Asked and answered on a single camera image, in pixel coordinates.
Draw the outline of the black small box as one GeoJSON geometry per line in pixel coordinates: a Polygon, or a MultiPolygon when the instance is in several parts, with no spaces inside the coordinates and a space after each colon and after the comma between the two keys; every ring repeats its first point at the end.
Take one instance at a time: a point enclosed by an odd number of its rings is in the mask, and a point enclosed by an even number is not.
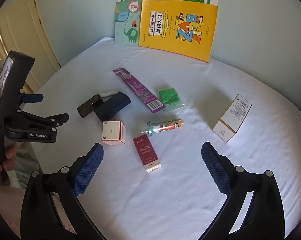
{"type": "Polygon", "coordinates": [[[82,118],[85,118],[88,114],[93,112],[97,107],[99,107],[103,103],[104,101],[101,98],[101,96],[99,94],[96,94],[77,108],[78,114],[82,118]]]}

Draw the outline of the dark navy box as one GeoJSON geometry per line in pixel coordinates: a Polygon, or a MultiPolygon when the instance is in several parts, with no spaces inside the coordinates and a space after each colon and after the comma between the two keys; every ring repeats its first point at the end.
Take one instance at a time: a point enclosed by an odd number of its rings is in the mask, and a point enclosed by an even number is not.
{"type": "Polygon", "coordinates": [[[110,121],[119,111],[131,103],[129,96],[118,92],[111,96],[106,102],[94,109],[94,113],[101,122],[110,121]]]}

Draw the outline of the white and red square box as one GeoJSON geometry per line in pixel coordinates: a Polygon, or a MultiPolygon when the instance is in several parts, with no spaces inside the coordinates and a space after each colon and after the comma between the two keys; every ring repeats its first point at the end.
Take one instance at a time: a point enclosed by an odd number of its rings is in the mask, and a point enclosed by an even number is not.
{"type": "Polygon", "coordinates": [[[102,125],[102,141],[108,145],[125,145],[126,128],[121,121],[105,121],[102,125]]]}

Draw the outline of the dark red cosmetic box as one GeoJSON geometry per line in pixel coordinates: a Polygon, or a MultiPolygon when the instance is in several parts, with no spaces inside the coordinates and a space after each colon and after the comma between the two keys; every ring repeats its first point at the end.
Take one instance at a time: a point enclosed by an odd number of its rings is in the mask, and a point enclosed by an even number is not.
{"type": "Polygon", "coordinates": [[[146,134],[134,138],[133,142],[147,173],[161,168],[160,160],[146,134]]]}

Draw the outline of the colourful candy tube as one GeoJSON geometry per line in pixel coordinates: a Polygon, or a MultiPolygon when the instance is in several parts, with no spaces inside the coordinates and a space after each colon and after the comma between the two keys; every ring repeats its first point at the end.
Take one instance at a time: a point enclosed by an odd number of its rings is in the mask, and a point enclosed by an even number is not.
{"type": "Polygon", "coordinates": [[[180,118],[161,122],[148,121],[141,129],[141,134],[146,134],[148,137],[152,137],[154,134],[182,128],[183,124],[183,120],[180,118]]]}

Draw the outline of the purple toothbrush package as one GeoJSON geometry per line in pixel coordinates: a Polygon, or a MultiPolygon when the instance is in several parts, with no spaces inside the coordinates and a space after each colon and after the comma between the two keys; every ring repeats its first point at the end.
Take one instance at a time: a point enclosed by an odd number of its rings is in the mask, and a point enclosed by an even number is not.
{"type": "Polygon", "coordinates": [[[125,68],[114,69],[113,72],[120,77],[120,79],[152,113],[157,113],[165,109],[165,104],[125,68]]]}

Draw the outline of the white tall carton box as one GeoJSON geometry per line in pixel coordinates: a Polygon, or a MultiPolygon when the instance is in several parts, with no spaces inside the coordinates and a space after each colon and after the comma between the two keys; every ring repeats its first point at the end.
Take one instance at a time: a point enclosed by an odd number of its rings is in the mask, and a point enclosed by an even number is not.
{"type": "Polygon", "coordinates": [[[228,142],[236,135],[242,126],[251,107],[252,104],[238,94],[215,124],[213,128],[214,133],[224,142],[228,142]]]}

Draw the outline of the green item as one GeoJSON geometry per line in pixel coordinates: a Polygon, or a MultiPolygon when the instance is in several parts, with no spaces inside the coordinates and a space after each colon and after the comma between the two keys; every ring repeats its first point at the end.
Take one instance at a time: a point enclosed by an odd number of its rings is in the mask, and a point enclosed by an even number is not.
{"type": "Polygon", "coordinates": [[[175,88],[160,89],[158,94],[161,102],[165,105],[161,112],[172,112],[186,107],[175,88]]]}

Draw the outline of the cream room door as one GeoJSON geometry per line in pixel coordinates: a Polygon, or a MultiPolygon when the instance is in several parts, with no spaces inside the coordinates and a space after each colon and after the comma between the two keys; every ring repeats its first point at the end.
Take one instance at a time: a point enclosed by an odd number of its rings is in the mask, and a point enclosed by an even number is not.
{"type": "Polygon", "coordinates": [[[17,0],[0,11],[0,52],[18,51],[35,59],[25,89],[37,92],[61,67],[42,23],[36,0],[17,0]]]}

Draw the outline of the light green elephant book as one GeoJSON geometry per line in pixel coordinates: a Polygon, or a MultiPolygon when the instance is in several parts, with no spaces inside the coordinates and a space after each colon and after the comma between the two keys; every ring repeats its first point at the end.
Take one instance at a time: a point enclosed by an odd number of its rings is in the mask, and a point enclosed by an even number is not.
{"type": "Polygon", "coordinates": [[[142,1],[126,0],[116,3],[115,43],[139,46],[142,1]]]}

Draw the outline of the yellow children's word book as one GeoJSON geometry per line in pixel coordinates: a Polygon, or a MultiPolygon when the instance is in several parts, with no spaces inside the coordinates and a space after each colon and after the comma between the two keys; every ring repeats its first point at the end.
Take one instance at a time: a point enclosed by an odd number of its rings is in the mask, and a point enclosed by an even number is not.
{"type": "Polygon", "coordinates": [[[217,15],[216,5],[183,0],[144,0],[139,46],[208,62],[217,15]]]}

